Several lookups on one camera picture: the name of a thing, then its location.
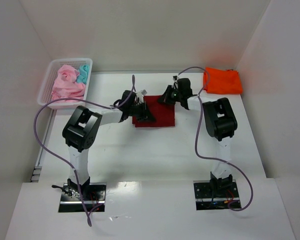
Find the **dark red t shirt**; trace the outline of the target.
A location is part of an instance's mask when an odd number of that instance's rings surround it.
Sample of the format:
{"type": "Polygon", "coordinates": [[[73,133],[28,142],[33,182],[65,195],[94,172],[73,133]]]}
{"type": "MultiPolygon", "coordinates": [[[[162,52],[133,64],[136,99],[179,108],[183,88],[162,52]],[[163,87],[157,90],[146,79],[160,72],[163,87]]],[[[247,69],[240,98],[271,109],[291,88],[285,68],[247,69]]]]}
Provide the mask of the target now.
{"type": "Polygon", "coordinates": [[[140,122],[135,117],[132,118],[132,124],[136,128],[166,128],[174,127],[175,124],[175,106],[159,103],[159,95],[145,96],[149,111],[155,117],[155,122],[140,122]]]}

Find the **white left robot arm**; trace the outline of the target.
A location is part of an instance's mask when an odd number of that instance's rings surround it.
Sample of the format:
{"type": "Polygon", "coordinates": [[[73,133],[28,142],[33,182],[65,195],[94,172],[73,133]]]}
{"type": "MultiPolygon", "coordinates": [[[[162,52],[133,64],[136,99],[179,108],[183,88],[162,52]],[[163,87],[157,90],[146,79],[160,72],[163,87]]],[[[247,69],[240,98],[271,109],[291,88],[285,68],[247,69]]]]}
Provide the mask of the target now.
{"type": "Polygon", "coordinates": [[[109,109],[97,112],[85,106],[78,106],[67,124],[62,136],[68,146],[70,163],[76,172],[71,171],[67,180],[67,186],[81,193],[88,192],[90,175],[88,172],[89,148],[96,140],[99,127],[108,124],[122,123],[129,117],[135,117],[142,122],[155,122],[156,118],[150,112],[147,102],[144,100],[146,90],[139,92],[126,90],[121,99],[114,102],[109,109]]]}

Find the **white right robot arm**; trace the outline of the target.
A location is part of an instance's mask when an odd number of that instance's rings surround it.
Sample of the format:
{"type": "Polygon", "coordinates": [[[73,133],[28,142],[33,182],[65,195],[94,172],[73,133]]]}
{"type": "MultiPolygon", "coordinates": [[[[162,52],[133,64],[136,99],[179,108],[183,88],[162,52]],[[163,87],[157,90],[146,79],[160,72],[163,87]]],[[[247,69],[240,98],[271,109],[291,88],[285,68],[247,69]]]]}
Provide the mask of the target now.
{"type": "Polygon", "coordinates": [[[193,94],[188,78],[173,77],[158,102],[166,105],[180,105],[189,111],[199,111],[199,127],[204,121],[210,137],[216,140],[216,156],[210,171],[209,191],[212,198],[224,194],[233,183],[231,162],[231,141],[238,128],[237,119],[228,98],[212,99],[193,94]]]}

